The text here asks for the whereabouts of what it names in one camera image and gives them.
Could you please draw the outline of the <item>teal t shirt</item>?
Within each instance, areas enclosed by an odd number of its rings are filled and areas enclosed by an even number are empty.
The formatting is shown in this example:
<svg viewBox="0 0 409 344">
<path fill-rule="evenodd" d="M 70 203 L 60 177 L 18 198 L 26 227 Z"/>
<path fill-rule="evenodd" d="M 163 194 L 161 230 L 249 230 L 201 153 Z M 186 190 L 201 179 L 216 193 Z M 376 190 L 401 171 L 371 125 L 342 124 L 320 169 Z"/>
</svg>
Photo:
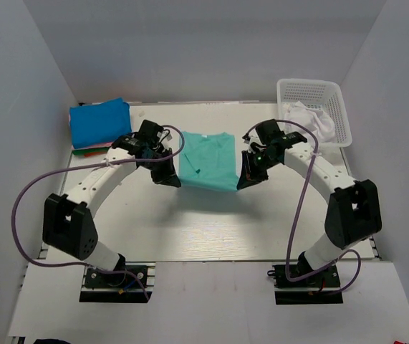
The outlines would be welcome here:
<svg viewBox="0 0 409 344">
<path fill-rule="evenodd" d="M 183 134 L 185 146 L 179 154 L 178 177 L 184 186 L 212 191 L 235 192 L 235 137 L 228 133 Z"/>
</svg>

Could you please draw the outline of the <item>white t shirt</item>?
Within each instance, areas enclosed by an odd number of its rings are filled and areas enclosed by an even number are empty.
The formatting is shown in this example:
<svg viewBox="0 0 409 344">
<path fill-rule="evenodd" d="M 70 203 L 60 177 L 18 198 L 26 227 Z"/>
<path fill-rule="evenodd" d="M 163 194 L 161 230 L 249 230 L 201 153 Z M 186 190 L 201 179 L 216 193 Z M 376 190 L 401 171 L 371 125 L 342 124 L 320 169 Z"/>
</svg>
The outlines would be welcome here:
<svg viewBox="0 0 409 344">
<path fill-rule="evenodd" d="M 298 101 L 282 105 L 283 119 L 296 122 L 310 130 L 320 143 L 331 143 L 335 140 L 335 123 L 324 110 L 307 107 Z"/>
</svg>

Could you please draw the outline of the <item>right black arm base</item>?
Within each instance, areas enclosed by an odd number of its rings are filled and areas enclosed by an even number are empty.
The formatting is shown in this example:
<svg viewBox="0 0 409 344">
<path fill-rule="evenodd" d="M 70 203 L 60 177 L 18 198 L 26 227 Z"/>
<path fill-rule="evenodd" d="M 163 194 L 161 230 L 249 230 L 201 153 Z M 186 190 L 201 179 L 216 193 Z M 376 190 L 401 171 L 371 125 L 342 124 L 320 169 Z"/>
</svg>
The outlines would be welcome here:
<svg viewBox="0 0 409 344">
<path fill-rule="evenodd" d="M 343 303 L 336 266 L 298 282 L 286 278 L 285 265 L 277 264 L 267 272 L 274 282 L 276 305 L 338 305 Z"/>
</svg>

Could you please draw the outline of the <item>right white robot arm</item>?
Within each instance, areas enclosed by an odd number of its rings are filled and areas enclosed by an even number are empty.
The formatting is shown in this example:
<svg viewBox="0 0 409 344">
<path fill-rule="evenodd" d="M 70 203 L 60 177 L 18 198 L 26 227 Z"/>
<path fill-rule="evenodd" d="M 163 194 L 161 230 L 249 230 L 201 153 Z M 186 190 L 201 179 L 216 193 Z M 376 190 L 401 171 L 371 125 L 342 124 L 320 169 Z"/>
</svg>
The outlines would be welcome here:
<svg viewBox="0 0 409 344">
<path fill-rule="evenodd" d="M 338 171 L 319 154 L 314 133 L 297 124 L 286 133 L 280 120 L 265 120 L 252 127 L 256 135 L 243 136 L 248 148 L 242 152 L 242 167 L 237 189 L 242 190 L 268 180 L 268 170 L 283 165 L 304 178 L 289 234 L 291 249 L 308 187 L 312 186 L 326 201 L 324 234 L 297 260 L 296 274 L 286 273 L 290 282 L 316 285 L 324 270 L 335 264 L 358 242 L 382 229 L 377 186 L 371 180 L 358 181 Z"/>
</svg>

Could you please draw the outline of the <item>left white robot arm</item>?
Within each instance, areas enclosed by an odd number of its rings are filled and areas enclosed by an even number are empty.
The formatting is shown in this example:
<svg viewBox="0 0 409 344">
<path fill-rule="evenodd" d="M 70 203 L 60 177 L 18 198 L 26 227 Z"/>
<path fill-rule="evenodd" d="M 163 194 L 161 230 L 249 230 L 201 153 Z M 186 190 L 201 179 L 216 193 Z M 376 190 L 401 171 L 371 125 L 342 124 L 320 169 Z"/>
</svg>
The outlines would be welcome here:
<svg viewBox="0 0 409 344">
<path fill-rule="evenodd" d="M 103 162 L 75 187 L 44 202 L 42 240 L 88 266 L 102 270 L 112 286 L 125 281 L 125 258 L 103 244 L 94 217 L 106 198 L 138 168 L 150 171 L 153 183 L 181 187 L 173 162 L 176 152 L 168 145 L 172 125 L 149 120 L 134 133 L 121 135 L 110 146 Z"/>
</svg>

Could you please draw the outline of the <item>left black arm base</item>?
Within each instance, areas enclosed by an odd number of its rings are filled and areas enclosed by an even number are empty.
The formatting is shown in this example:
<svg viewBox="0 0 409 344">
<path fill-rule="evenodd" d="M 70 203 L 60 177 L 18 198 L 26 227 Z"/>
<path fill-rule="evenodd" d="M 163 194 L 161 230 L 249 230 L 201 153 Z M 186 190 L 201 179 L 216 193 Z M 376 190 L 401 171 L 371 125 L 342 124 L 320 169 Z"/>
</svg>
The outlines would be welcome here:
<svg viewBox="0 0 409 344">
<path fill-rule="evenodd" d="M 153 293 L 155 263 L 126 264 L 125 269 L 140 280 L 147 293 L 130 274 L 101 274 L 86 268 L 82 278 L 79 301 L 82 303 L 145 304 Z"/>
</svg>

